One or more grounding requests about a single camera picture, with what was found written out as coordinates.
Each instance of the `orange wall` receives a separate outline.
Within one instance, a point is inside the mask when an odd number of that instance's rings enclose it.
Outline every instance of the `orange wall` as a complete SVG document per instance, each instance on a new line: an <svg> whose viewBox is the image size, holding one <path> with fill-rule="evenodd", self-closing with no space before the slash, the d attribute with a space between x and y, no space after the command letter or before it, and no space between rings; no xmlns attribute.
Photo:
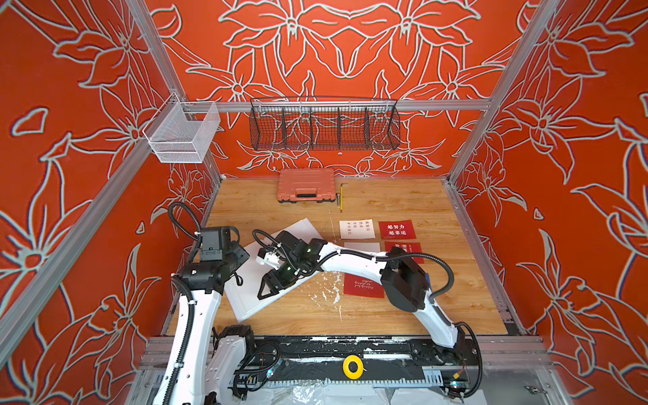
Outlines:
<svg viewBox="0 0 648 405"><path fill-rule="evenodd" d="M168 91L122 0L13 1L0 9L1 315ZM198 212L212 191L203 165L149 156L0 371L0 402L123 402L169 308L169 275L190 244L166 207L180 200Z"/></svg>
<svg viewBox="0 0 648 405"><path fill-rule="evenodd" d="M458 185L578 404L648 401L647 23L565 0Z"/></svg>
<svg viewBox="0 0 648 405"><path fill-rule="evenodd" d="M538 1L147 0L191 100L275 95L487 98ZM383 152L256 152L249 121L222 114L212 153L231 177L283 167L340 176L442 176L476 111L402 114Z"/></svg>

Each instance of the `red card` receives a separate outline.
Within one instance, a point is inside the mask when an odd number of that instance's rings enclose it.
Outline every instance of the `red card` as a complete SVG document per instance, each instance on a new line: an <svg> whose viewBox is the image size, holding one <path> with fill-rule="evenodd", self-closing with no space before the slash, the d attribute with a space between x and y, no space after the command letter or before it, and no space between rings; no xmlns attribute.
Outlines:
<svg viewBox="0 0 648 405"><path fill-rule="evenodd" d="M421 244L418 242L385 242L385 251L390 251L394 246L401 248L408 253L421 253ZM414 261L419 264L425 263L422 257L413 257Z"/></svg>
<svg viewBox="0 0 648 405"><path fill-rule="evenodd" d="M379 222L378 225L383 239L416 239L411 220Z"/></svg>
<svg viewBox="0 0 648 405"><path fill-rule="evenodd" d="M360 297L385 298L383 287L371 280L363 279L356 275L344 275L344 295L358 295Z"/></svg>

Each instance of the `yellow tape roll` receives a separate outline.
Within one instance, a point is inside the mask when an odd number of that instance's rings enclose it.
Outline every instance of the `yellow tape roll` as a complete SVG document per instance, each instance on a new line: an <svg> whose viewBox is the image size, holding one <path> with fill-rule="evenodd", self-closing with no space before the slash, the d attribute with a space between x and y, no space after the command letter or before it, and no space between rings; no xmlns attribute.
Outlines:
<svg viewBox="0 0 648 405"><path fill-rule="evenodd" d="M358 366L357 371L349 370L349 364L351 363L355 363ZM344 363L342 364L342 369L344 370L344 375L349 377L351 380L357 380L358 378L360 378L360 376L362 376L362 372L364 371L362 360L354 354L344 359Z"/></svg>

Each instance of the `white card with chinese text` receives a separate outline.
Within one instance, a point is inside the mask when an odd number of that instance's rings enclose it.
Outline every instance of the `white card with chinese text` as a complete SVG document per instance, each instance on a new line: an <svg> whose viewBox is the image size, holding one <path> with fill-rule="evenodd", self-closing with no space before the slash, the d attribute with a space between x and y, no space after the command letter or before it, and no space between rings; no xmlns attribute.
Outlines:
<svg viewBox="0 0 648 405"><path fill-rule="evenodd" d="M340 235L342 239L374 239L373 220L340 221Z"/></svg>

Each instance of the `wire basket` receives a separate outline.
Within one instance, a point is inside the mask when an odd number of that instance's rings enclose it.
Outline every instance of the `wire basket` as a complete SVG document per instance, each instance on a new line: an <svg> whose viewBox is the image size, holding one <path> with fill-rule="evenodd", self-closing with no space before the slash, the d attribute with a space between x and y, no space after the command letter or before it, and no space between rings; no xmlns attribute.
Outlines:
<svg viewBox="0 0 648 405"><path fill-rule="evenodd" d="M253 98L249 118L256 150L393 150L400 145L396 100Z"/></svg>
<svg viewBox="0 0 648 405"><path fill-rule="evenodd" d="M211 103L202 121L185 113L183 104L172 95L159 110L159 124L144 131L162 163L202 163L220 124L216 103Z"/></svg>

